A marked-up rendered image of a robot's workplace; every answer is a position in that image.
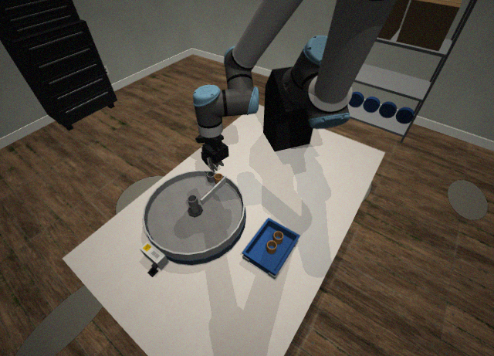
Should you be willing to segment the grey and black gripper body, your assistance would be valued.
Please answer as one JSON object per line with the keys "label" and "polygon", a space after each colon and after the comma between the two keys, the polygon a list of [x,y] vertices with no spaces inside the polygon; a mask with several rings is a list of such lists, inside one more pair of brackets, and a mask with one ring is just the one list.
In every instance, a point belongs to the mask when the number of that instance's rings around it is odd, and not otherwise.
{"label": "grey and black gripper body", "polygon": [[[220,134],[217,137],[212,137],[212,138],[203,137],[203,138],[205,140],[208,140],[208,143],[203,144],[202,151],[204,151],[204,153],[211,158],[212,163],[217,164],[229,156],[228,146],[222,142],[224,136]],[[220,141],[221,141],[221,148],[220,148]]]}

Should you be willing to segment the bronze bushing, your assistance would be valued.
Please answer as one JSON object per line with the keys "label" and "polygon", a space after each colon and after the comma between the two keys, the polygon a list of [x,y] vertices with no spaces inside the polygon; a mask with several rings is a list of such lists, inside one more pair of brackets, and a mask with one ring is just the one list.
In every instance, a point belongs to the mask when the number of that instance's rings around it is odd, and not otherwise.
{"label": "bronze bushing", "polygon": [[[281,239],[277,239],[276,237],[280,237]],[[277,244],[281,244],[282,241],[283,241],[283,234],[280,232],[280,231],[277,231],[274,233],[274,236],[273,236],[273,240],[277,243]]]}
{"label": "bronze bushing", "polygon": [[215,184],[218,184],[223,179],[222,174],[215,175]]}
{"label": "bronze bushing", "polygon": [[[270,249],[269,246],[274,246],[275,248],[274,249]],[[277,247],[277,244],[275,241],[268,241],[267,242],[267,246],[266,246],[266,251],[269,253],[269,254],[273,254],[276,252],[276,247]]]}

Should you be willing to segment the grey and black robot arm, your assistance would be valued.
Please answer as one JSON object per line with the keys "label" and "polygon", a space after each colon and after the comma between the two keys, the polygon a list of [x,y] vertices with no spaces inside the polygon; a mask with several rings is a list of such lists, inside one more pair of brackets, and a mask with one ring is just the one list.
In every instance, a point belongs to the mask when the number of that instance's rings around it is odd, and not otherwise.
{"label": "grey and black robot arm", "polygon": [[[222,133],[222,117],[257,113],[259,89],[253,87],[252,69],[302,1],[262,0],[237,45],[225,52],[228,89],[204,85],[195,90],[197,143]],[[306,104],[312,128],[335,127],[350,119],[351,86],[396,1],[337,0],[328,36],[311,38],[283,75],[284,95]]]}

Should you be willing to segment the blue open crate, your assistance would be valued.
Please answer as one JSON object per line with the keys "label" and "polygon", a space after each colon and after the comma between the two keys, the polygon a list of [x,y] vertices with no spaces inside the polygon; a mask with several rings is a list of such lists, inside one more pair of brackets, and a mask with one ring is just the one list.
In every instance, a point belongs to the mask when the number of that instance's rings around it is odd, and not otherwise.
{"label": "blue open crate", "polygon": [[[277,244],[275,253],[269,254],[266,251],[267,242],[273,240],[274,233],[277,231],[283,234],[283,241],[281,244]],[[294,231],[287,229],[272,219],[267,219],[243,250],[242,258],[275,279],[298,241],[299,237]]]}

